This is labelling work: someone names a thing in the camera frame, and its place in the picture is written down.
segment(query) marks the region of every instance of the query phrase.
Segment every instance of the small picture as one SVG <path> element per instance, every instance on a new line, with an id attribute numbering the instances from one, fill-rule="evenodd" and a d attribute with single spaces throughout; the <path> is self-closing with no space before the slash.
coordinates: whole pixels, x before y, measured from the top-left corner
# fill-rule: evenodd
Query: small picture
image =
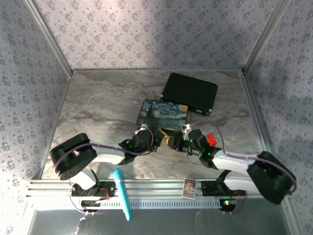
<path id="1" fill-rule="evenodd" d="M 185 179 L 182 187 L 183 198 L 196 199 L 197 181 Z"/>
<path id="2" fill-rule="evenodd" d="M 181 126 L 186 124 L 188 107 L 162 100 L 145 99 L 137 125 L 147 124 L 149 127 L 181 132 Z"/>

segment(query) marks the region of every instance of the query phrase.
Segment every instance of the light blue marker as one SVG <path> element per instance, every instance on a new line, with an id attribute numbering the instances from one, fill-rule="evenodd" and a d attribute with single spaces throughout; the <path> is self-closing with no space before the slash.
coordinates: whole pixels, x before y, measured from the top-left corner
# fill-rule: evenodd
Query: light blue marker
<path id="1" fill-rule="evenodd" d="M 119 196 L 122 198 L 121 203 L 123 212 L 126 216 L 127 221 L 130 221 L 132 219 L 131 206 L 129 204 L 128 195 L 124 184 L 123 173 L 120 168 L 113 169 L 113 179 L 115 181 L 117 190 L 120 193 Z"/>

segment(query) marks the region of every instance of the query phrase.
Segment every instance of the red object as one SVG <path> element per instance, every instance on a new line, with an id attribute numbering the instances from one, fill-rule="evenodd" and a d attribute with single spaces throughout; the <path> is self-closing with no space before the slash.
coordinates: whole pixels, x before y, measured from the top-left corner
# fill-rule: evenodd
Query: red object
<path id="1" fill-rule="evenodd" d="M 217 144 L 217 141 L 213 135 L 213 133 L 207 134 L 206 135 L 206 140 L 210 144 L 210 146 L 215 146 Z"/>

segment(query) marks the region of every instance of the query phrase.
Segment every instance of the wire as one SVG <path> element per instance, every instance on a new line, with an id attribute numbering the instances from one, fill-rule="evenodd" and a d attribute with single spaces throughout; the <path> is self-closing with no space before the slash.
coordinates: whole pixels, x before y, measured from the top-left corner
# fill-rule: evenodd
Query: wire
<path id="1" fill-rule="evenodd" d="M 297 181 L 296 179 L 286 170 L 284 169 L 283 167 L 281 167 L 280 165 L 276 164 L 276 163 L 273 163 L 269 160 L 266 160 L 266 159 L 262 159 L 262 158 L 254 158 L 254 157 L 241 157 L 241 156 L 234 156 L 234 155 L 231 155 L 229 153 L 226 153 L 225 151 L 225 142 L 224 142 L 224 138 L 223 138 L 223 135 L 222 135 L 222 132 L 221 130 L 219 129 L 219 127 L 217 125 L 215 125 L 213 122 L 209 121 L 209 120 L 199 120 L 199 121 L 196 121 L 195 123 L 191 124 L 192 126 L 199 123 L 200 121 L 205 121 L 205 122 L 208 122 L 209 124 L 211 124 L 212 126 L 214 126 L 219 134 L 220 134 L 220 137 L 221 137 L 221 141 L 222 141 L 222 150 L 223 150 L 223 153 L 230 157 L 230 158 L 234 158 L 234 159 L 239 159 L 239 160 L 252 160 L 252 161 L 259 161 L 259 162 L 264 162 L 264 163 L 267 163 L 267 164 L 270 164 L 274 167 L 276 167 L 277 169 L 279 169 L 281 172 L 283 172 L 284 174 L 286 174 L 292 181 L 293 183 L 293 189 L 289 192 L 289 193 L 293 193 L 297 190 Z"/>
<path id="2" fill-rule="evenodd" d="M 154 136 L 153 136 L 152 131 L 148 127 L 145 127 L 145 126 L 139 126 L 139 127 L 145 128 L 150 132 L 150 134 L 151 134 L 151 146 L 152 146 L 154 143 Z M 53 167 L 54 172 L 57 173 L 56 169 L 57 169 L 58 165 L 60 164 L 60 162 L 64 160 L 64 158 L 66 158 L 69 154 L 73 153 L 74 151 L 76 151 L 82 147 L 86 147 L 86 146 L 95 146 L 95 147 L 99 147 L 99 148 L 113 149 L 113 150 L 117 150 L 117 151 L 121 151 L 121 152 L 125 152 L 125 153 L 130 153 L 130 154 L 137 155 L 137 156 L 146 155 L 146 153 L 147 153 L 147 151 L 142 152 L 142 153 L 135 153 L 135 152 L 131 152 L 131 151 L 128 151 L 128 150 L 125 150 L 122 148 L 115 148 L 115 147 L 104 145 L 104 144 L 84 143 L 84 144 L 81 144 L 81 145 L 71 149 L 70 151 L 66 152 L 63 156 L 61 156 L 56 161 L 56 163 L 54 164 L 54 167 Z"/>
<path id="3" fill-rule="evenodd" d="M 238 190 L 233 191 L 232 195 L 231 195 L 230 198 L 229 198 L 229 201 L 233 198 L 233 196 L 234 196 L 235 193 L 237 193 L 237 195 L 239 196 L 239 199 L 235 199 L 235 200 L 236 200 L 237 202 L 240 201 L 241 196 L 240 196 L 240 193 L 238 192 Z"/>
<path id="4" fill-rule="evenodd" d="M 187 154 L 187 158 L 188 158 L 188 160 L 192 163 L 192 164 L 194 164 L 194 165 L 203 165 L 202 163 L 201 164 L 198 164 L 198 163 L 193 163 L 191 160 L 190 160 L 190 158 L 189 158 L 189 155 Z"/>
<path id="5" fill-rule="evenodd" d="M 104 199 L 108 200 L 110 198 L 109 192 L 108 192 L 108 190 L 106 188 L 100 188 L 99 190 L 105 190 L 105 192 L 107 193 L 107 195 L 106 195 L 106 197 Z"/>
<path id="6" fill-rule="evenodd" d="M 143 153 L 143 154 L 141 154 L 141 156 L 149 155 L 150 153 L 152 153 L 152 151 L 149 151 L 149 152 Z"/>
<path id="7" fill-rule="evenodd" d="M 246 191 L 246 196 L 245 196 L 244 203 L 241 205 L 241 207 L 240 207 L 238 210 L 234 210 L 234 211 L 231 212 L 230 214 L 237 214 L 237 213 L 241 212 L 241 211 L 245 208 L 247 201 L 248 201 L 248 193 L 247 193 L 247 191 Z"/>
<path id="8" fill-rule="evenodd" d="M 86 214 L 86 212 L 84 212 L 84 211 L 78 209 L 77 206 L 74 204 L 74 202 L 73 202 L 73 200 L 72 200 L 72 196 L 70 195 L 70 193 L 71 193 L 71 191 L 73 190 L 73 186 L 74 186 L 74 185 L 75 185 L 75 183 L 72 184 L 71 187 L 68 189 L 68 196 L 69 196 L 69 199 L 70 199 L 71 203 L 73 204 L 73 206 L 75 207 L 75 209 L 76 209 L 78 212 L 83 213 L 83 214 Z"/>

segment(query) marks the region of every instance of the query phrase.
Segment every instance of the gray floor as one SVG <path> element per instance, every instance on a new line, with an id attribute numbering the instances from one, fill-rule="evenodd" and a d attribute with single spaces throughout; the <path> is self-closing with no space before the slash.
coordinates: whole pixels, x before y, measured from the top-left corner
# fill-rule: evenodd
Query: gray floor
<path id="1" fill-rule="evenodd" d="M 246 102 L 239 72 L 194 71 L 178 72 L 216 83 L 218 92 L 210 117 L 188 113 L 188 122 L 209 119 L 221 129 L 226 149 L 238 153 L 259 153 L 258 136 Z M 79 70 L 71 79 L 63 104 L 52 146 L 78 133 L 87 133 L 93 141 L 116 145 L 131 138 L 136 120 L 146 98 L 159 99 L 170 72 L 166 71 L 107 71 Z M 203 133 L 213 132 L 221 146 L 218 132 L 212 126 L 196 126 Z M 197 157 L 191 157 L 199 163 Z M 111 178 L 112 164 L 91 163 L 99 178 Z M 57 178 L 48 158 L 43 178 Z M 134 178 L 216 178 L 220 171 L 191 164 L 186 154 L 171 150 L 163 144 L 147 156 L 139 156 L 133 163 L 121 166 L 124 177 Z"/>
<path id="2" fill-rule="evenodd" d="M 80 219 L 73 211 L 39 211 L 30 235 L 288 235 L 281 205 L 249 199 L 246 208 L 228 215 L 217 209 L 133 210 L 126 221 L 122 210 Z"/>

